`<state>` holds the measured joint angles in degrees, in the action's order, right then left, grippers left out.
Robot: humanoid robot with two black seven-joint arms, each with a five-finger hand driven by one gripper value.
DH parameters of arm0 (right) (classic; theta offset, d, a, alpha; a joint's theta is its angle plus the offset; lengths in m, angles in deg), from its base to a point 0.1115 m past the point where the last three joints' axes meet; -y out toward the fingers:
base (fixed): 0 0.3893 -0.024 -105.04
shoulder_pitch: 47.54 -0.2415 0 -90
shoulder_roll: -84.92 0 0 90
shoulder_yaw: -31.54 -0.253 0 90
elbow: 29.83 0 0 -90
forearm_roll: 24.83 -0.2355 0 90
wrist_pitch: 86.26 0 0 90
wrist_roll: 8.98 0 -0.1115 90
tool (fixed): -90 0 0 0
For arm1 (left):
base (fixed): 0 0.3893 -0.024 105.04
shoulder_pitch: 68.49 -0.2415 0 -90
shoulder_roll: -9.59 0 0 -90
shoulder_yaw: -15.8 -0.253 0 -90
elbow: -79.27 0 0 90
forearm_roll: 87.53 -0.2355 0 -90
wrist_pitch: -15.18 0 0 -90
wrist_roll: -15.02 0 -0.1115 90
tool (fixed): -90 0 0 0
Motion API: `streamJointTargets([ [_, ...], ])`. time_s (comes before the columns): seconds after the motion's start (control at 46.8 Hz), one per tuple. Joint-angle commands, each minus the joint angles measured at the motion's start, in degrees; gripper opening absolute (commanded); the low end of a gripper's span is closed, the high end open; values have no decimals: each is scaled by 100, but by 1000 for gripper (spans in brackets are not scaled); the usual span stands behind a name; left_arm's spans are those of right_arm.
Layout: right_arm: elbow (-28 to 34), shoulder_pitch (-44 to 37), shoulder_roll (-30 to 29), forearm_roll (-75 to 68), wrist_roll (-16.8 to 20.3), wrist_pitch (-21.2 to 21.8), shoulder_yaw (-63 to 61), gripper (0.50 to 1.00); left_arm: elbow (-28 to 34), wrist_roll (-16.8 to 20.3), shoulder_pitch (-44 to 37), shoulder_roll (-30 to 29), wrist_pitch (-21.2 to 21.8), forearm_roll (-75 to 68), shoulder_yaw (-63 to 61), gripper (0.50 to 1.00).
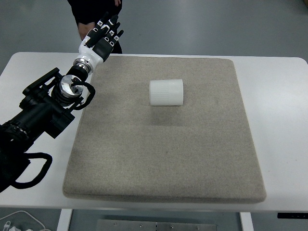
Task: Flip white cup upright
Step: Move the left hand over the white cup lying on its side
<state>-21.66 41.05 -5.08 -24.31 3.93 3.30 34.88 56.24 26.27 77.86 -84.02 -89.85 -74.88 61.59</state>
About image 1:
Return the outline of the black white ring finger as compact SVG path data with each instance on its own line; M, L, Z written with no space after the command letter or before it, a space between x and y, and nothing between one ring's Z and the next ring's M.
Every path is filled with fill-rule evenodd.
M113 25L104 36L105 41L118 41L117 29L120 27L120 23Z

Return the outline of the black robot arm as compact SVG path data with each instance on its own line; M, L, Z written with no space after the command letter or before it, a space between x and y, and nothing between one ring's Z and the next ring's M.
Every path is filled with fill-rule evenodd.
M95 89L87 78L113 51L123 34L119 26L118 16L106 13L82 40L66 75L55 68L24 89L21 112L0 127L2 191L31 188L46 176L52 156L28 150L43 133L56 138L74 120L72 112L90 104Z

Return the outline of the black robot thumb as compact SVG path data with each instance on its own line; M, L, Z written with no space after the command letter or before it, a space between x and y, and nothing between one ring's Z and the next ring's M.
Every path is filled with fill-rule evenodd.
M88 34L84 38L84 46L86 47L92 47L93 46L93 38L95 36L96 32L92 29L88 32Z

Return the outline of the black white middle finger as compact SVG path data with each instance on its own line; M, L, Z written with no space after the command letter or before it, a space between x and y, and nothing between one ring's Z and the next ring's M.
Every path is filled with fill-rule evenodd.
M117 14L116 14L116 15L113 15L113 16L107 21L107 24L109 25L109 29L110 29L113 25L115 25L115 24L117 23L117 21L118 21L118 15L117 15ZM103 32L100 32L100 33L101 33L100 38L101 38L101 39L104 38L104 36L105 36L106 33L103 33Z

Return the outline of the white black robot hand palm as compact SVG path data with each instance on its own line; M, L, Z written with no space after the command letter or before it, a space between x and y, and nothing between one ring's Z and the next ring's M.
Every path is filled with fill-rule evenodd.
M111 54L114 46L109 44L109 41L105 41L104 38L100 39L91 48L84 46L84 39L79 46L79 57L83 58L90 63L103 63Z

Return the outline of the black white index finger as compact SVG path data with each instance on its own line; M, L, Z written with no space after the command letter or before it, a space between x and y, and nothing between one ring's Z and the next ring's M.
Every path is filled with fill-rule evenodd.
M109 12L106 12L103 17L96 23L95 32L107 33L109 31L109 25L107 24Z

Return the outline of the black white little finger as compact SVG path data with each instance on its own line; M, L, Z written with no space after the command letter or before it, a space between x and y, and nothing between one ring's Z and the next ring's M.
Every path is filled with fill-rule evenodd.
M119 32L111 30L109 32L109 36L110 36L109 44L111 46L114 46L118 42L119 38L123 35L123 33L124 33L124 30L120 30Z

